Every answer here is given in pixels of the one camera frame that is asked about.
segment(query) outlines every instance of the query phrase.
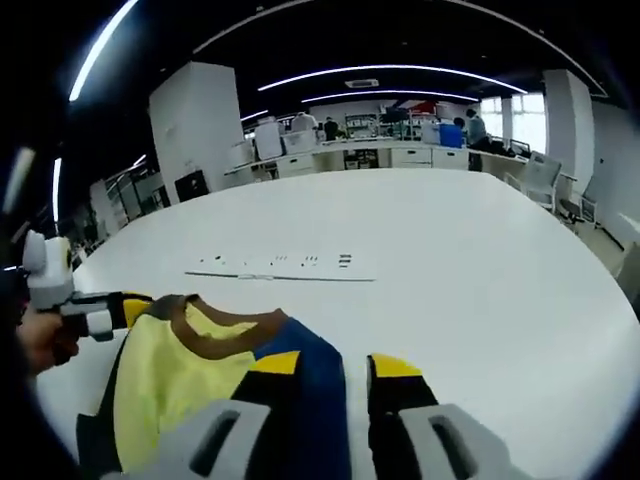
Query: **ceiling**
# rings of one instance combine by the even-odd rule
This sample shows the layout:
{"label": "ceiling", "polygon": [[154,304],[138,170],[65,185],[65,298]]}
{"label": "ceiling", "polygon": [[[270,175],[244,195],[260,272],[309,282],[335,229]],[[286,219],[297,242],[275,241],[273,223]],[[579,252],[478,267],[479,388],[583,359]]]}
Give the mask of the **ceiling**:
{"label": "ceiling", "polygon": [[[590,12],[573,1],[475,0],[476,7],[495,12],[490,13],[460,0],[396,0],[380,6],[364,0],[298,0],[269,13],[285,3],[139,0],[98,57],[80,99],[69,105],[69,91],[92,41],[122,1],[94,0],[78,8],[77,2],[62,0],[46,15],[34,13],[41,3],[20,2],[13,22],[29,25],[30,31],[17,45],[10,43],[13,50],[5,57],[12,88],[5,94],[11,122],[9,141],[2,144],[2,173],[17,145],[36,146],[23,214],[48,201],[57,156],[64,159],[62,216],[87,198],[95,180],[127,168],[143,153],[155,161],[149,95],[190,60],[235,68],[243,115],[297,111],[301,99],[345,92],[345,80],[362,78],[376,78],[384,89],[479,98],[511,93],[476,79],[407,70],[326,75],[257,91],[290,76],[386,63],[464,70],[528,91],[544,88],[543,70],[569,68],[597,98],[602,90],[606,101],[621,106],[640,98],[640,88],[629,89],[640,82],[622,49],[628,43],[619,37],[630,31],[631,20],[612,13],[615,8]],[[216,34],[256,15],[260,18],[194,53]]]}

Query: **laboratory room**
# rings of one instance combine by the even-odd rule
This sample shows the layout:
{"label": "laboratory room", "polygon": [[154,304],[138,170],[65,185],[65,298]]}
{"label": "laboratory room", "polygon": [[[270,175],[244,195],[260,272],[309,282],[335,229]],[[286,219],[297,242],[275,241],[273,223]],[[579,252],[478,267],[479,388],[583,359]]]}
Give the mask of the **laboratory room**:
{"label": "laboratory room", "polygon": [[5,74],[9,466],[640,478],[619,9],[47,8]]}

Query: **white ceiling light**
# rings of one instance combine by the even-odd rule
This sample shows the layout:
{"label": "white ceiling light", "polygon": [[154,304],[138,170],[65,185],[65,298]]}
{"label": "white ceiling light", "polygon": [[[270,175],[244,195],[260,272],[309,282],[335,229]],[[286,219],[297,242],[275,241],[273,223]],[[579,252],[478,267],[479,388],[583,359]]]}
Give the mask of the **white ceiling light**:
{"label": "white ceiling light", "polygon": [[137,167],[138,165],[140,165],[144,161],[145,158],[147,158],[147,154],[146,153],[143,156],[141,156],[138,160],[133,162],[133,166]]}
{"label": "white ceiling light", "polygon": [[440,73],[450,73],[453,75],[460,75],[463,77],[475,78],[477,80],[483,80],[485,82],[494,83],[496,85],[500,85],[502,87],[510,88],[513,91],[518,93],[528,93],[526,90],[515,87],[513,85],[509,85],[508,83],[501,82],[496,80],[495,78],[485,77],[483,75],[477,75],[475,73],[464,72],[462,70],[452,70],[450,68],[439,68],[439,67],[427,67],[424,65],[361,65],[358,67],[342,67],[342,68],[332,68],[329,70],[321,70],[319,72],[307,73],[305,75],[298,75],[297,77],[287,78],[285,80],[280,80],[279,82],[270,83],[269,85],[264,85],[258,89],[259,92],[264,92],[265,90],[269,90],[273,87],[279,87],[280,85],[285,85],[291,82],[297,82],[298,80],[304,80],[306,78],[319,77],[320,75],[329,75],[331,73],[344,73],[344,72],[357,72],[360,70],[425,70],[429,72],[440,72]]}
{"label": "white ceiling light", "polygon": [[120,8],[120,10],[118,10],[118,12],[111,18],[107,26],[104,27],[104,30],[102,30],[100,36],[98,37],[98,40],[96,40],[96,43],[94,43],[93,47],[91,47],[91,51],[89,51],[89,55],[87,55],[86,60],[82,64],[82,68],[80,68],[80,73],[78,73],[78,77],[76,78],[76,81],[73,84],[73,88],[71,89],[71,94],[69,95],[70,102],[75,102],[78,99],[78,97],[80,96],[80,92],[82,91],[82,87],[84,86],[84,82],[87,81],[89,72],[98,59],[98,55],[100,55],[100,52],[102,52],[102,49],[109,41],[109,38],[111,38],[111,35],[113,35],[115,29],[118,28],[118,25],[120,25],[122,19],[127,13],[129,13],[129,11],[135,6],[136,3],[138,3],[138,0],[129,0],[127,3],[125,3]]}
{"label": "white ceiling light", "polygon": [[60,167],[62,159],[56,158],[53,164],[53,188],[51,189],[51,205],[53,205],[53,222],[58,223],[58,185],[60,184]]}
{"label": "white ceiling light", "polygon": [[244,122],[245,120],[250,120],[252,118],[259,117],[260,115],[264,115],[265,113],[269,113],[269,110],[262,110],[261,112],[252,113],[251,115],[247,115],[246,117],[242,117],[240,119],[240,121]]}
{"label": "white ceiling light", "polygon": [[459,98],[460,100],[468,100],[470,102],[479,101],[477,98],[466,97],[464,95],[455,95],[453,93],[442,93],[442,92],[424,92],[422,90],[367,90],[366,92],[347,92],[347,93],[336,93],[335,95],[325,95],[323,97],[314,97],[307,98],[306,100],[302,100],[302,103],[308,102],[319,102],[320,100],[328,100],[330,98],[339,98],[339,97],[351,97],[354,95],[371,95],[371,94],[409,94],[409,95],[435,95],[438,97],[450,97],[450,98]]}

